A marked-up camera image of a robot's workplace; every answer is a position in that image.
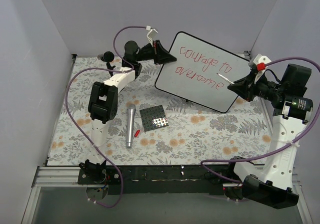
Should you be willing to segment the red white marker pen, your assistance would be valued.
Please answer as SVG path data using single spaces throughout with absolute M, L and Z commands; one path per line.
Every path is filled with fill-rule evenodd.
M 233 85 L 234 82 L 229 80 L 227 77 L 223 76 L 222 74 L 217 73 L 217 75 L 222 78 L 224 81 L 226 81 L 227 83 L 229 83 L 230 85 Z

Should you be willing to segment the white whiteboard black frame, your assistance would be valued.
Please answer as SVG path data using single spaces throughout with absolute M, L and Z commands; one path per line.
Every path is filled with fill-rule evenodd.
M 162 66 L 155 87 L 226 113 L 237 94 L 227 89 L 222 76 L 231 81 L 245 77 L 249 61 L 186 32 L 176 34 L 169 52 L 177 60 Z

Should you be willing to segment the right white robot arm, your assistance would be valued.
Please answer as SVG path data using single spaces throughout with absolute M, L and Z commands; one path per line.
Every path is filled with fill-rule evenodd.
M 247 101 L 261 97 L 274 108 L 273 131 L 269 153 L 262 170 L 254 168 L 251 160 L 236 157 L 237 162 L 226 170 L 231 182 L 242 181 L 244 198 L 282 209 L 298 203 L 292 191 L 292 170 L 298 143 L 293 142 L 306 129 L 313 111 L 311 99 L 304 98 L 311 69 L 288 64 L 281 80 L 268 81 L 264 69 L 251 66 L 250 73 L 228 87 Z

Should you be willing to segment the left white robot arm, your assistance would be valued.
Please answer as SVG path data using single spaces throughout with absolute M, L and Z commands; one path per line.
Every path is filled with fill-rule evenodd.
M 112 76 L 106 81 L 93 83 L 88 103 L 88 111 L 93 122 L 89 139 L 99 154 L 102 154 L 99 147 L 105 142 L 107 129 L 117 115 L 119 93 L 138 78 L 142 70 L 141 61 L 153 60 L 155 65 L 164 65 L 177 60 L 162 46 L 160 40 L 151 41 L 142 48 L 135 41 L 126 42 L 121 68 L 118 71 L 110 65 L 112 58 L 112 52 L 99 55 L 99 59 L 107 64 L 107 70 Z

